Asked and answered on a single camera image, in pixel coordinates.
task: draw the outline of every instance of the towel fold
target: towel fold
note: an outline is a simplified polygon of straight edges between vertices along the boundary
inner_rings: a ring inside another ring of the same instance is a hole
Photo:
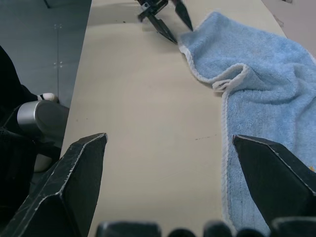
[[[222,95],[222,205],[231,227],[269,233],[245,182],[234,134],[285,145],[316,167],[316,65],[298,43],[213,12],[179,38],[192,73]]]

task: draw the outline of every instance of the towel edge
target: towel edge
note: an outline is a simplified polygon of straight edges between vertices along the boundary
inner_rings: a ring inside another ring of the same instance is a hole
[[[195,68],[192,55],[189,49],[184,46],[182,41],[178,40],[178,45],[180,52],[182,52],[188,61],[190,70],[192,74],[200,81],[211,83],[213,80],[208,80],[203,77]],[[236,227],[234,226],[231,217],[229,215],[228,208],[228,195],[227,195],[227,164],[228,164],[228,147],[229,147],[229,138],[228,138],[228,129],[227,129],[227,104],[228,104],[228,95],[231,92],[231,89],[226,90],[222,96],[222,110],[221,110],[221,132],[222,132],[222,161],[221,161],[221,195],[222,195],[222,217],[226,224],[232,230],[232,234],[235,235],[237,233]]]
[[[306,51],[310,55],[312,62],[316,65],[316,59],[314,58],[314,56],[307,49],[306,49]]]

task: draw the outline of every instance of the robotic arm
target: robotic arm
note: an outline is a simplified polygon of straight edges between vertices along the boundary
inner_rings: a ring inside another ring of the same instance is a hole
[[[143,12],[138,15],[138,20],[142,22],[147,17],[156,30],[173,43],[177,43],[176,38],[161,19],[155,15],[168,5],[168,0],[137,0],[141,5]],[[193,31],[192,23],[188,11],[181,0],[171,0],[175,5],[176,13],[181,20]]]

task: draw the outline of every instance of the light blue towel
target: light blue towel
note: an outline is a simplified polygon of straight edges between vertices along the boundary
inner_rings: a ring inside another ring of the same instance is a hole
[[[224,92],[223,217],[237,230],[250,227],[267,234],[232,137],[243,134],[282,143],[306,166],[316,167],[315,60],[296,42],[217,12],[194,32],[181,35],[179,48],[198,80]]]

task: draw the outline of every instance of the beige table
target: beige table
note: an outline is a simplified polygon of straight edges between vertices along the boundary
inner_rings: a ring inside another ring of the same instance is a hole
[[[283,34],[260,0],[185,4],[194,26],[219,8]],[[192,76],[176,45],[137,22],[139,12],[133,0],[92,1],[63,152],[81,137],[109,136],[89,236],[105,220],[201,235],[207,220],[221,219],[221,98]],[[187,30],[172,6],[160,17],[174,33]]]

